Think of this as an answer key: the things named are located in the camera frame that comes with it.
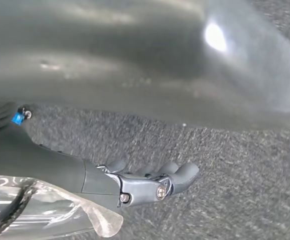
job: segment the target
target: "robotic arm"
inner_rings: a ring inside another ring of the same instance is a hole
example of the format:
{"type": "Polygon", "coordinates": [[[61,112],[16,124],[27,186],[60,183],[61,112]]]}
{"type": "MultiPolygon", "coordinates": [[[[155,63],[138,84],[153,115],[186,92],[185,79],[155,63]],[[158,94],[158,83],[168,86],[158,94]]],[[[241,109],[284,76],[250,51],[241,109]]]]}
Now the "robotic arm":
{"type": "Polygon", "coordinates": [[[0,0],[0,176],[117,212],[181,193],[199,168],[131,174],[51,151],[9,124],[19,102],[288,128],[290,43],[242,0],[0,0]]]}

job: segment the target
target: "robotic hand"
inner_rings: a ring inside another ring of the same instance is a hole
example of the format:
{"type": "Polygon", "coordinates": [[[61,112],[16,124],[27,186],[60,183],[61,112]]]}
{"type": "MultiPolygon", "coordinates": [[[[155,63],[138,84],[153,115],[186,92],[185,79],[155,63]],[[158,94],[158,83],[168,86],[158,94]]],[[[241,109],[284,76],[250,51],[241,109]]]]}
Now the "robotic hand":
{"type": "Polygon", "coordinates": [[[121,173],[125,166],[122,160],[97,166],[119,184],[119,207],[159,202],[180,194],[192,185],[199,173],[199,169],[193,163],[185,163],[179,168],[174,162],[168,162],[157,172],[147,166],[135,174],[121,173]]]}

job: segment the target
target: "screw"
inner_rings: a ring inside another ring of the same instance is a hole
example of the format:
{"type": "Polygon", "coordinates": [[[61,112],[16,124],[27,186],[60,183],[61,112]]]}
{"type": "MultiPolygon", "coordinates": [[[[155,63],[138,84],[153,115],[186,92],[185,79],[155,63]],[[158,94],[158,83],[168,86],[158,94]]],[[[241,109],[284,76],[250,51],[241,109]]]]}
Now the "screw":
{"type": "Polygon", "coordinates": [[[122,203],[128,203],[128,201],[130,200],[130,196],[128,194],[126,194],[126,193],[122,193],[120,196],[119,196],[119,201],[121,201],[122,203]]]}
{"type": "Polygon", "coordinates": [[[32,114],[32,112],[30,111],[30,110],[26,110],[26,111],[23,113],[23,115],[25,116],[25,118],[26,118],[27,120],[28,120],[28,119],[31,119],[33,114],[32,114]]]}
{"type": "Polygon", "coordinates": [[[164,185],[159,185],[157,188],[157,199],[162,200],[166,195],[166,188],[164,185]]]}

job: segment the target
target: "black cable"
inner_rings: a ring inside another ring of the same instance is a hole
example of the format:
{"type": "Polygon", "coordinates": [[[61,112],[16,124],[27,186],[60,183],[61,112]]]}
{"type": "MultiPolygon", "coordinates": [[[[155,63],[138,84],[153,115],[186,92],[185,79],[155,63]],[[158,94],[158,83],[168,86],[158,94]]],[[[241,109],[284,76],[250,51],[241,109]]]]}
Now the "black cable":
{"type": "Polygon", "coordinates": [[[5,216],[0,221],[0,234],[23,213],[32,196],[37,191],[35,187],[35,183],[36,181],[27,182],[20,189],[17,197],[2,211],[3,213],[0,215],[0,219],[2,218],[3,214],[5,216]]]}

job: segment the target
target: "bolt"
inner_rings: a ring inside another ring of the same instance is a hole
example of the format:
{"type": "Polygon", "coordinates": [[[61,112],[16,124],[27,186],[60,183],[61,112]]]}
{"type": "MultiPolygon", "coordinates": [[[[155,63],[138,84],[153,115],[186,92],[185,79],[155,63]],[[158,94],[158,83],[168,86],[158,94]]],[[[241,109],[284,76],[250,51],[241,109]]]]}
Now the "bolt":
{"type": "Polygon", "coordinates": [[[157,199],[162,200],[166,195],[166,188],[164,185],[159,185],[157,188],[157,199]]]}
{"type": "Polygon", "coordinates": [[[122,203],[128,203],[128,201],[130,200],[130,196],[128,194],[126,194],[126,193],[122,193],[120,196],[119,196],[119,201],[121,201],[122,203]]]}

